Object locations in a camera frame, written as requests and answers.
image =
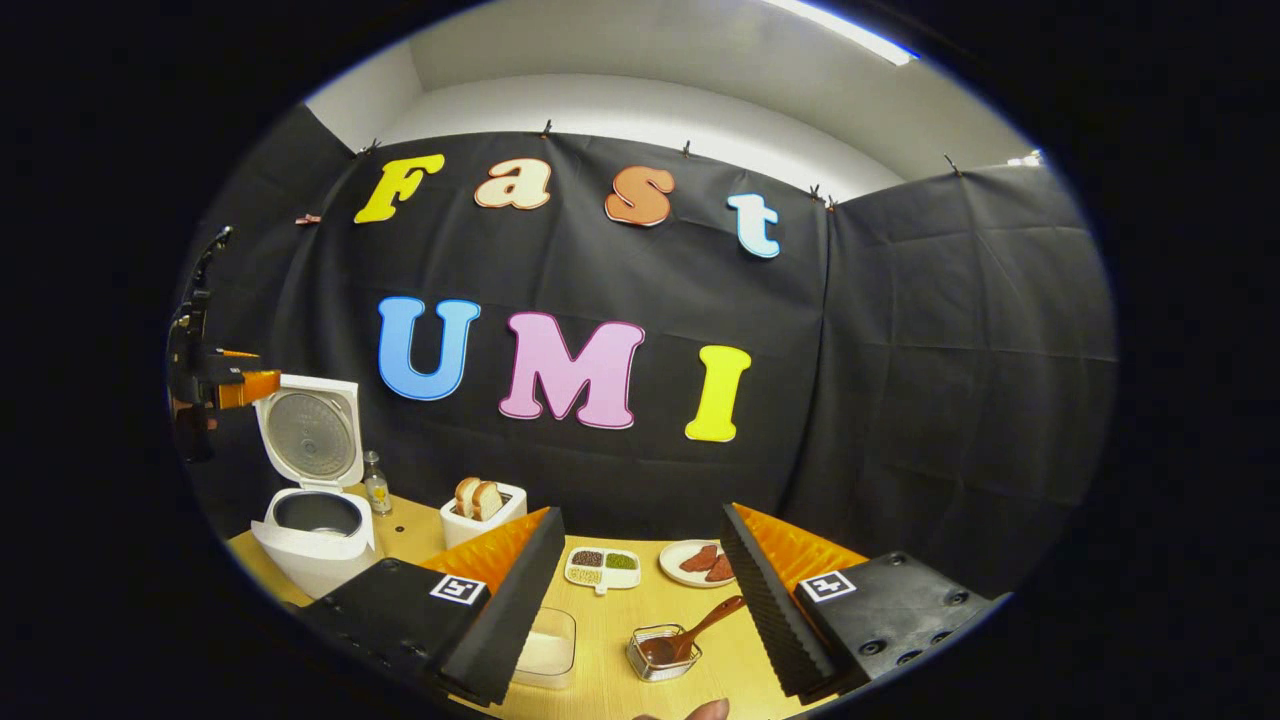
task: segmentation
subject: hand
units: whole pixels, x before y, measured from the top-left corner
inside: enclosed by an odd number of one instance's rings
[[[728,717],[728,698],[713,700],[699,705],[685,720],[726,720]],[[634,720],[658,720],[653,715],[636,715]]]

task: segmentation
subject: black curtain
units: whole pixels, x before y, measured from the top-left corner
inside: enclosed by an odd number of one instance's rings
[[[639,142],[485,133],[353,156],[305,109],[292,122],[197,238],[242,231],[211,272],[209,336],[288,373],[358,382],[362,439],[394,495],[438,506],[479,475],[526,488],[531,509],[563,507],[572,534],[673,539],[712,537],[732,500],[864,555],[905,550],[997,594],[1089,487],[1115,383],[1110,292],[1087,223],[1043,168],[948,174],[828,211],[776,179]],[[394,217],[352,222],[387,161],[433,154],[444,167]],[[515,158],[550,165],[550,201],[479,206],[489,168]],[[655,227],[604,213],[630,165],[676,181]],[[297,191],[266,191],[284,187]],[[740,245],[726,201],[739,193],[777,211],[776,258]],[[303,213],[323,222],[294,225]],[[380,377],[388,296],[426,305],[411,352],[422,373],[440,360],[435,305],[481,307],[448,397],[408,400]],[[602,323],[644,328],[634,427],[498,411],[516,354],[507,320],[522,311],[554,316],[575,355]],[[751,356],[726,443],[685,437],[705,345]],[[227,414],[215,451],[192,469],[230,536],[280,480],[252,411]]]

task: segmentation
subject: orange letter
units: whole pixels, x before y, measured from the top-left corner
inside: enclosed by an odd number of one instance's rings
[[[520,174],[511,173],[518,170]],[[521,210],[540,208],[552,199],[547,183],[552,179],[552,167],[532,158],[518,158],[489,168],[493,179],[476,188],[476,205],[503,208],[515,205]]]
[[[417,183],[422,182],[422,170],[438,173],[444,167],[444,155],[428,155],[425,158],[408,158],[407,160],[392,160],[383,165],[383,177],[378,181],[378,187],[369,197],[365,209],[356,213],[357,223],[380,223],[396,214],[392,200],[401,202],[408,200]]]
[[[604,199],[604,214],[611,220],[632,225],[657,225],[671,214],[664,193],[676,190],[676,178],[667,170],[641,165],[623,168],[613,178],[613,192]]]

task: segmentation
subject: yellow letter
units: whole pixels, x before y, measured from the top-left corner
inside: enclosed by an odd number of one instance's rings
[[[520,174],[511,173],[520,170]],[[484,181],[476,188],[476,205],[481,208],[503,208],[515,205],[521,210],[540,208],[552,199],[547,183],[552,179],[552,167],[532,158],[518,158],[498,163],[489,168],[493,179]]]
[[[357,223],[380,223],[396,214],[392,200],[401,202],[412,197],[417,190],[417,183],[422,182],[422,173],[440,172],[444,167],[444,155],[428,155],[425,158],[408,158],[406,160],[392,160],[383,165],[383,177],[374,188],[374,195],[369,197],[369,205],[356,213]]]
[[[698,357],[707,365],[707,379],[703,380],[698,416],[685,425],[685,437],[728,442],[737,434],[732,423],[737,380],[742,370],[751,366],[751,356],[727,345],[708,345],[698,352]]]

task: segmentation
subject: pink letter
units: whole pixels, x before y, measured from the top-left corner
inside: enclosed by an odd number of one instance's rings
[[[595,328],[577,357],[570,357],[564,336],[556,318],[545,313],[516,313],[507,322],[516,332],[516,366],[511,370],[511,395],[498,404],[498,411],[517,420],[532,420],[543,414],[534,398],[535,379],[552,415],[563,420],[582,388],[586,404],[577,420],[591,428],[621,430],[635,423],[627,410],[631,357],[644,342],[644,329],[630,323],[604,323]]]

